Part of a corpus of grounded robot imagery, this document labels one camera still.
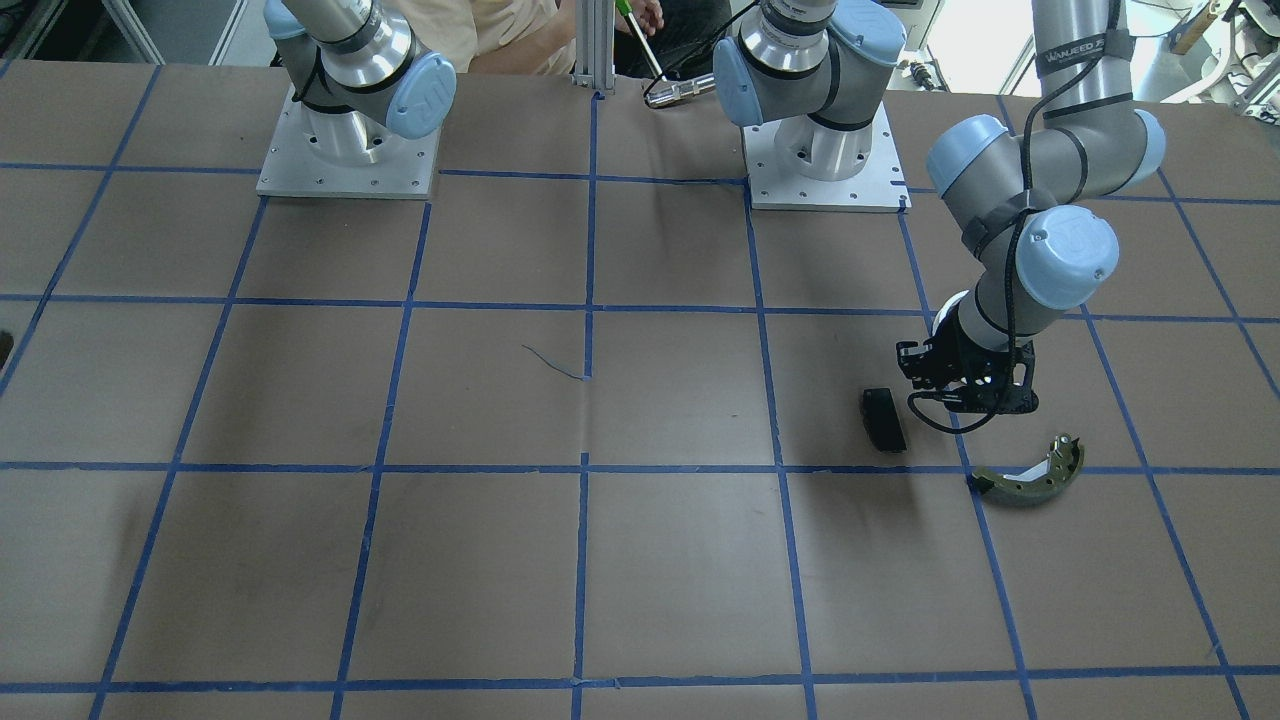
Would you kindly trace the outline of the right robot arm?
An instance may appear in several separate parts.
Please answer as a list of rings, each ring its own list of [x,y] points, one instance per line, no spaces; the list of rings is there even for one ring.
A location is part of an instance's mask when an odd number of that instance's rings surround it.
[[[293,101],[321,114],[357,111],[403,138],[442,127],[454,67],[398,10],[379,1],[268,1],[262,13]]]

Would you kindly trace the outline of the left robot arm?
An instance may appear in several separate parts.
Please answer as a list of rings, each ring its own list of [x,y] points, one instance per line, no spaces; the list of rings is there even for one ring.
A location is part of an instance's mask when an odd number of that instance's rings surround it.
[[[983,272],[928,340],[897,345],[909,404],[979,419],[1034,411],[1034,337],[1117,265],[1117,236],[1085,200],[1140,183],[1164,160],[1162,127],[1133,102],[1123,3],[1036,1],[1033,36],[1042,96],[1023,132],[970,117],[927,155]],[[849,191],[886,147],[876,115],[905,40],[878,3],[760,1],[716,45],[721,108],[746,135],[764,131],[767,165],[803,190]]]

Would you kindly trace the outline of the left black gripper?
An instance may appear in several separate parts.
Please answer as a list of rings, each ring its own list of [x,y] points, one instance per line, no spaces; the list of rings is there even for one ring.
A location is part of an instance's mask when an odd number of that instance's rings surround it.
[[[915,396],[934,400],[952,413],[1028,414],[1039,400],[1034,345],[991,351],[969,340],[959,325],[941,325],[925,342],[896,343],[899,369]]]

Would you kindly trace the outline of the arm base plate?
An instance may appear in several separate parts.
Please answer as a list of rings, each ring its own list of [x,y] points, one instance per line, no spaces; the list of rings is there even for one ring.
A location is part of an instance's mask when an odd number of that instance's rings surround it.
[[[904,211],[911,206],[884,105],[842,132],[792,117],[742,131],[751,205],[763,210]]]
[[[285,92],[259,172],[262,196],[428,200],[445,113],[406,110],[399,128],[335,99]]]

